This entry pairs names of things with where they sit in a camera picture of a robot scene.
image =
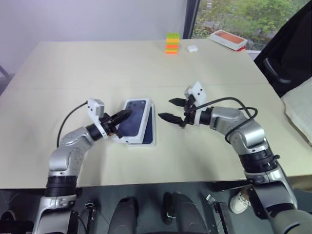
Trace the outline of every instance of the phone box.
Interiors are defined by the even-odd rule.
[[[149,98],[128,99],[125,102],[124,109],[130,109],[132,113],[117,126],[123,137],[119,139],[114,135],[113,140],[118,143],[141,144],[151,109],[151,100]]]
[[[240,51],[246,48],[246,44],[248,41],[232,33],[225,32],[223,30],[218,30],[214,33],[211,33],[210,40],[213,40],[226,47],[229,47],[230,49],[235,51]]]
[[[143,142],[141,144],[127,144],[128,147],[151,147],[155,146],[155,105],[151,103]]]

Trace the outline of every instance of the yellow block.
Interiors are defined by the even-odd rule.
[[[180,42],[180,39],[179,38],[167,38],[166,39],[167,43],[179,43]]]

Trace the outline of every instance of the window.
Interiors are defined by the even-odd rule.
[[[247,50],[262,50],[309,0],[201,0],[192,38],[219,29],[248,39]]]

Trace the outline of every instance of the white wall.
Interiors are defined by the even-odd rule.
[[[15,73],[40,41],[183,35],[186,0],[0,0],[0,65]]]

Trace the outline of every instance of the black chair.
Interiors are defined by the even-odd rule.
[[[254,60],[280,97],[312,77],[311,19],[309,1]]]

